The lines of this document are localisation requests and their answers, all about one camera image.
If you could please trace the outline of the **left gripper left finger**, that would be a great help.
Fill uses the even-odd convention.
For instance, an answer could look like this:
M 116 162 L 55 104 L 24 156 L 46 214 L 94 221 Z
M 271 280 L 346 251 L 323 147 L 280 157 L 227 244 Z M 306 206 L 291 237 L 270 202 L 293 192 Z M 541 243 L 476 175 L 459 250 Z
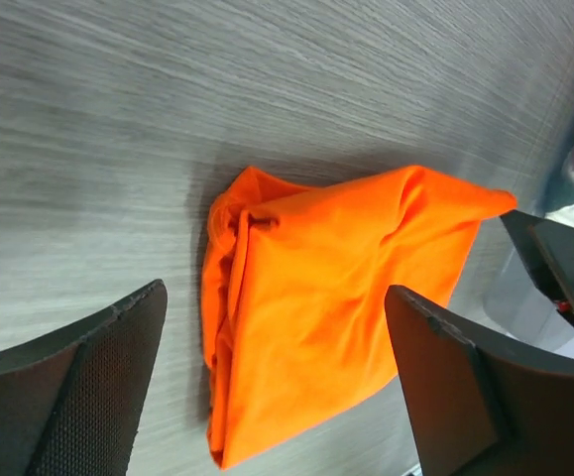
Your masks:
M 168 306 L 155 280 L 0 351 L 0 475 L 124 475 Z

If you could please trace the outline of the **orange t shirt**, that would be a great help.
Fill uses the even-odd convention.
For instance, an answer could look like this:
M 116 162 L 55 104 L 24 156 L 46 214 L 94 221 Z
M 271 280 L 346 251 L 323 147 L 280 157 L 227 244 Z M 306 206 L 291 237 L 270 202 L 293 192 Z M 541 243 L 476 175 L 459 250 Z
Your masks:
M 385 296 L 447 305 L 509 192 L 409 166 L 325 187 L 244 169 L 213 202 L 201 275 L 209 450 L 229 469 L 398 373 Z

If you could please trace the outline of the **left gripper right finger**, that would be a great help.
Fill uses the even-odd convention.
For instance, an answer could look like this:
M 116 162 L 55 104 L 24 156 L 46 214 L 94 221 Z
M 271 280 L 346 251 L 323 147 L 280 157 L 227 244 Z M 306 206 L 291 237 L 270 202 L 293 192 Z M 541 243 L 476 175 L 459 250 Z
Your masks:
M 574 475 L 574 359 L 403 286 L 387 325 L 425 475 Z

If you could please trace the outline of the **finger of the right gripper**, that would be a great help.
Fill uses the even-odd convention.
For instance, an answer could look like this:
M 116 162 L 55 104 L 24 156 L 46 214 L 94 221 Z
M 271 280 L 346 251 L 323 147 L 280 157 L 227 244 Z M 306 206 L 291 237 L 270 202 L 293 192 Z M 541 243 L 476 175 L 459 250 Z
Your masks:
M 574 328 L 574 227 L 518 210 L 501 221 L 535 287 Z

